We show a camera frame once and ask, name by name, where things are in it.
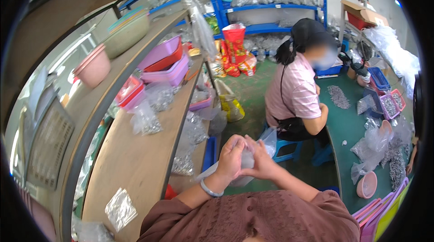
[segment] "concrete floor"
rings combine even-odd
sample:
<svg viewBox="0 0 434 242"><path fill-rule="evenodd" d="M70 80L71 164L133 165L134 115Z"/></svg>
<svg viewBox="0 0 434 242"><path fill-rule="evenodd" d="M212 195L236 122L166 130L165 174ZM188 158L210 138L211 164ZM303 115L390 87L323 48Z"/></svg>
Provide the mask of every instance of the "concrete floor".
<svg viewBox="0 0 434 242"><path fill-rule="evenodd" d="M269 82L274 76L275 67L276 64L265 60L263 63L258 63L254 76L247 77L241 74L241 76L236 78L231 76L221 78L235 93L246 113L243 119L228 123L225 130L222 132L221 146L223 146L233 134L248 134L254 139L257 139L261 135L265 121L264 94L268 88ZM279 155L291 153L294 149L295 145L288 145L280 149ZM279 164L285 167L291 174L313 187L338 187L338 177L334 161L323 163L319 167L314 167L310 162L314 152L313 141L307 140L303 143L300 160L298 162L287 160ZM254 179L245 187L227 188L225 195L276 189L277 187L269 181Z"/></svg>

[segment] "green work mat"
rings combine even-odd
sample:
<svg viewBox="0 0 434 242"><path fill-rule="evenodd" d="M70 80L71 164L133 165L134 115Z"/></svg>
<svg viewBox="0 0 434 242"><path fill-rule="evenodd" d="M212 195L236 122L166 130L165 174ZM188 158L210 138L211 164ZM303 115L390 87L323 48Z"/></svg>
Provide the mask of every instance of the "green work mat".
<svg viewBox="0 0 434 242"><path fill-rule="evenodd" d="M348 78L346 74L335 78L318 79L316 83L321 87L319 95L321 102L328 106L326 125L334 150L341 199L352 214L373 199L383 198L392 191L389 163L386 164L384 169L381 165L378 165L374 170L377 175L377 190L372 198L363 199L357 196L357 184L353 185L351 180L351 167L354 162L360 162L359 158L350 151L350 148L365 136L365 116L363 114L358 116L356 111L357 101L363 97L364 88L359 86L355 80ZM351 104L349 109L341 109L333 104L327 90L327 87L331 85L342 89ZM344 140L347 141L347 145L342 146Z"/></svg>

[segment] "bag of metal parts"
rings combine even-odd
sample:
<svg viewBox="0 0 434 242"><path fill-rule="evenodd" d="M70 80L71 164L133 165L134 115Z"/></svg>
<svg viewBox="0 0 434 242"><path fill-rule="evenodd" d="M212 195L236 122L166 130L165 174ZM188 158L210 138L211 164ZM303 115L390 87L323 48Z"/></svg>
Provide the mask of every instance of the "bag of metal parts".
<svg viewBox="0 0 434 242"><path fill-rule="evenodd" d="M221 101L221 109L227 112L228 122L234 122L244 118L244 109L236 100L232 90L220 79L214 80L214 83Z"/></svg>

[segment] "pink plastic basket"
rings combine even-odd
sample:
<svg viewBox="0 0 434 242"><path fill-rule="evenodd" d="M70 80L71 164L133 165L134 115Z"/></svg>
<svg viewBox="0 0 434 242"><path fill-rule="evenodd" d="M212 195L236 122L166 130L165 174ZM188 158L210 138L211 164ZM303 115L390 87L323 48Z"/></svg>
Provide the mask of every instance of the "pink plastic basket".
<svg viewBox="0 0 434 242"><path fill-rule="evenodd" d="M176 87L188 71L188 54L184 53L181 60L173 64L167 71L142 72L140 78L145 83L169 82Z"/></svg>
<svg viewBox="0 0 434 242"><path fill-rule="evenodd" d="M137 67L143 70L161 59L170 56L176 51L180 41L181 35L155 46Z"/></svg>
<svg viewBox="0 0 434 242"><path fill-rule="evenodd" d="M393 104L395 105L396 114L394 114L393 116L389 116L389 113L387 113L386 107L383 104L383 100L382 99L386 98L386 97L389 97L392 100ZM385 94L383 96L380 96L380 104L381 104L381 108L383 109L384 118L386 120L391 120L391 119L393 119L394 117L396 117L400 113L398 104L396 104L395 100L392 98L392 95L390 95L390 94Z"/></svg>

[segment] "wooden table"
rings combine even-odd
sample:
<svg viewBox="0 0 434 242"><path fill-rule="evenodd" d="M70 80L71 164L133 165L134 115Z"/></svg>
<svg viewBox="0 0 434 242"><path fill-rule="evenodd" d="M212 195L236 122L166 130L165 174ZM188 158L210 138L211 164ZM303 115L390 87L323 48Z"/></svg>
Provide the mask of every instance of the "wooden table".
<svg viewBox="0 0 434 242"><path fill-rule="evenodd" d="M203 64L200 55L193 60L191 74ZM103 222L115 234L116 242L133 242L138 239L144 217L165 195L173 158L197 79L198 75L179 90L168 110L157 114L163 128L161 132L146 136L134 135L130 124L132 115L122 109L118 112L89 180L83 221ZM204 145L206 141L199 144L197 150L204 150ZM116 233L104 209L119 188L127 190L138 215Z"/></svg>
<svg viewBox="0 0 434 242"><path fill-rule="evenodd" d="M374 170L377 175L377 191L370 199L363 199L357 196L356 185L351 180L351 167L353 163L359 163L359 158L350 151L364 135L366 122L364 115L357 115L357 101L363 97L363 88L354 80L347 77L346 74L336 78L319 79L316 83L321 87L319 98L322 103L328 106L327 130L330 137L330 143L333 147L333 153L338 172L339 190L341 199L350 213L354 213L370 201L376 198L383 198L392 191L390 180L390 168L387 163L384 169L381 165ZM330 85L338 86L342 89L349 100L351 107L341 109L333 104L327 87Z"/></svg>

